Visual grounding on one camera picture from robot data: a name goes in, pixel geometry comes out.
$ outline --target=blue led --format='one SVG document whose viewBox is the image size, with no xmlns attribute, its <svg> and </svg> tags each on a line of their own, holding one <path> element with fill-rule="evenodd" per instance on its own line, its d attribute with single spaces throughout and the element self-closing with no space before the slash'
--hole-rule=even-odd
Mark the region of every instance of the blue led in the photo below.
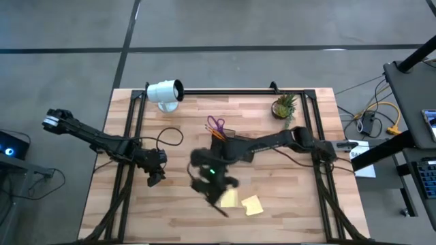
<svg viewBox="0 0 436 245">
<path fill-rule="evenodd" d="M 8 148 L 5 150 L 7 156 L 12 156 L 14 154 L 14 149 Z"/>
</svg>

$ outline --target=white lamp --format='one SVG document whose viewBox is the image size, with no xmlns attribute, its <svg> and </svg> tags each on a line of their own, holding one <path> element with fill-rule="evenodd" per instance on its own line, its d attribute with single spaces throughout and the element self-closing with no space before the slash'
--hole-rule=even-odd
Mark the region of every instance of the white lamp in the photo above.
<svg viewBox="0 0 436 245">
<path fill-rule="evenodd" d="M 147 88 L 147 97 L 162 112 L 173 112 L 183 100 L 185 90 L 180 80 L 163 81 Z"/>
</svg>

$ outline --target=yellow sticky note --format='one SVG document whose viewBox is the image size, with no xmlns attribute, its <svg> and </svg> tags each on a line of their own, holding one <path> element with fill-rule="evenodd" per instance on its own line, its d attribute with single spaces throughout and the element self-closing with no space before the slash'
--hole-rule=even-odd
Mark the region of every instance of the yellow sticky note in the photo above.
<svg viewBox="0 0 436 245">
<path fill-rule="evenodd" d="M 238 191 L 236 189 L 228 189 L 221 198 L 222 208 L 233 208 L 238 206 Z"/>
<path fill-rule="evenodd" d="M 253 197 L 249 197 L 245 200 L 241 201 L 243 206 L 246 208 L 245 214 L 247 216 L 253 215 L 253 214 L 260 214 L 264 211 L 262 208 L 262 205 L 260 204 L 259 198 L 257 195 L 254 195 Z"/>
</svg>

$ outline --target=butcher block tabletop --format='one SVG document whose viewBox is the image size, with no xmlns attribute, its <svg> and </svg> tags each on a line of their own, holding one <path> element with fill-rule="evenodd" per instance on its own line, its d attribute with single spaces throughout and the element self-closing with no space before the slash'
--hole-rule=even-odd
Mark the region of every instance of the butcher block tabletop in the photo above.
<svg viewBox="0 0 436 245">
<path fill-rule="evenodd" d="M 114 90 L 104 127 L 105 133 L 123 134 L 131 91 L 132 89 Z M 343 140 L 344 134 L 333 90 L 315 88 L 315 91 L 326 140 Z M 204 128 L 207 116 L 223 118 L 226 129 L 235 130 L 237 135 L 245 137 L 277 133 L 284 124 L 283 120 L 274 119 L 271 115 L 271 104 L 277 98 L 278 95 L 185 95 L 177 110 L 167 114 L 159 111 L 156 103 L 146 101 L 141 136 L 157 137 L 162 129 L 176 127 L 183 132 L 185 138 L 180 146 L 159 143 L 159 147 L 168 156 L 168 164 L 165 166 L 166 180 L 149 188 L 149 175 L 136 168 L 124 242 L 325 242 L 313 168 L 298 166 L 273 150 L 256 153 L 252 163 L 239 162 L 229 167 L 228 175 L 240 181 L 237 188 L 238 207 L 223 208 L 229 218 L 211 208 L 201 194 L 189 186 L 190 178 L 186 167 L 191 151 L 195 148 L 209 148 L 211 145 L 211 134 Z M 308 103 L 312 128 L 314 135 L 317 135 L 310 99 Z M 131 135 L 134 134 L 138 108 L 137 105 Z M 289 128 L 295 126 L 305 126 L 300 97 L 296 100 L 294 119 Z M 179 142 L 180 138 L 180 134 L 174 130 L 168 130 L 161 136 L 161 140 L 174 143 Z M 143 142 L 144 148 L 156 147 L 153 140 Z M 288 148 L 280 150 L 302 164 L 312 165 L 310 154 L 298 154 Z M 349 158 L 347 153 L 338 153 L 338 156 Z M 101 154 L 95 167 L 108 161 L 108 156 Z M 339 160 L 334 164 L 352 169 L 351 164 L 346 161 Z M 79 238 L 90 234 L 108 211 L 115 174 L 116 163 L 111 163 L 93 174 Z M 369 237 L 355 176 L 341 169 L 335 169 L 333 176 L 340 207 L 359 232 Z M 240 201 L 252 195 L 259 197 L 264 211 L 246 216 L 245 207 Z M 120 213 L 121 208 L 114 222 L 114 237 L 118 232 Z M 330 208 L 329 217 L 333 237 L 337 238 Z"/>
</svg>

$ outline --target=purple scissors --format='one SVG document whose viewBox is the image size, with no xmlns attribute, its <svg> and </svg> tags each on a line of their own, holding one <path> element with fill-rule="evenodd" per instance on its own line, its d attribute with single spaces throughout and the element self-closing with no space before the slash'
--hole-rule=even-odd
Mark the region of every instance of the purple scissors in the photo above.
<svg viewBox="0 0 436 245">
<path fill-rule="evenodd" d="M 217 119 L 215 119 L 213 116 L 208 116 L 208 117 L 207 117 L 207 123 L 208 123 L 209 126 L 211 126 L 214 130 L 216 130 L 216 131 L 222 133 L 223 135 L 225 135 L 225 133 L 224 133 L 224 123 L 225 123 L 224 119 L 222 119 L 222 118 L 218 118 L 218 120 L 217 120 Z"/>
</svg>

